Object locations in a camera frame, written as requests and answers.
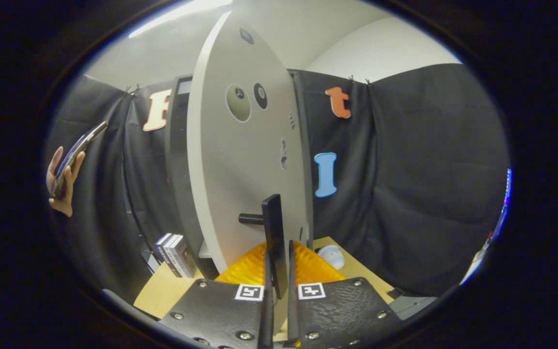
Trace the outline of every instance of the white curved panel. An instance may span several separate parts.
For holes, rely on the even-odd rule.
[[[256,84],[263,86],[267,105],[256,101]],[[249,109],[232,86],[242,89]],[[228,93],[238,95],[228,98]],[[242,117],[234,115],[239,112]],[[201,50],[186,127],[195,208],[219,272],[265,241],[262,226],[241,224],[238,215],[261,214],[262,201],[272,194],[281,195],[285,240],[306,243],[309,167],[303,164],[293,81],[272,49],[235,13],[219,19]]]

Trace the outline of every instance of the orange bubble wrap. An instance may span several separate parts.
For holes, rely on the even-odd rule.
[[[327,261],[304,245],[293,241],[296,261],[296,283],[331,283],[346,280],[341,272],[335,270]],[[266,243],[254,247],[239,258],[215,281],[229,284],[264,285],[264,261]]]

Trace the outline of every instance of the book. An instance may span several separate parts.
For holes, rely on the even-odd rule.
[[[156,249],[159,250],[159,253],[161,254],[163,260],[165,261],[165,263],[169,266],[169,269],[171,269],[171,271],[173,272],[173,274],[175,274],[175,276],[177,277],[181,277],[181,274],[178,272],[178,269],[173,265],[172,260],[169,258],[166,250],[165,250],[165,245],[172,240],[173,238],[173,234],[171,233],[166,233],[164,236],[162,236],[157,242],[156,242]]]
[[[165,251],[168,256],[173,256],[172,262],[182,276],[193,278],[197,265],[186,248],[186,240],[183,236],[178,235],[175,239],[170,239],[169,243],[165,245]]]
[[[165,241],[162,245],[163,250],[165,251],[165,255],[167,256],[169,263],[169,267],[171,269],[171,271],[173,271],[173,274],[175,274],[175,276],[181,278],[182,275],[182,268],[180,266],[180,263],[176,260],[175,256],[173,256],[172,250],[169,248],[171,245],[173,245],[174,243],[176,243],[178,240],[180,240],[182,238],[181,235],[178,234],[173,234],[171,236],[171,238],[169,238],[167,241]]]

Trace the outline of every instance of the white ceiling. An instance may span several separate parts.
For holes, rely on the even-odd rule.
[[[294,69],[306,68],[359,27],[390,17],[358,0],[234,0],[230,6],[190,14],[133,38],[126,33],[104,49],[87,74],[121,89],[190,74],[208,33],[230,9],[256,29],[286,68]]]

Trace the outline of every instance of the fingers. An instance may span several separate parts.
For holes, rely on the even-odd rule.
[[[75,163],[73,164],[73,182],[77,180],[77,176],[79,176],[79,170],[81,168],[81,164],[85,159],[85,152],[80,152],[75,159]]]
[[[62,159],[62,154],[64,154],[64,147],[60,146],[59,148],[57,148],[57,150],[55,150],[55,154],[53,154],[51,163],[48,166],[48,173],[52,175],[55,174],[55,166],[57,166],[57,164],[60,163],[60,160]]]
[[[75,183],[70,166],[66,166],[66,170],[64,170],[64,178],[66,179],[66,192],[64,193],[64,200],[70,203],[73,200],[73,184]]]
[[[51,172],[46,172],[46,190],[51,192],[53,190],[53,183],[55,182],[55,177]]]
[[[65,203],[64,201],[49,199],[48,203],[54,210],[58,210],[68,217],[71,217],[73,215],[73,207],[70,204]]]

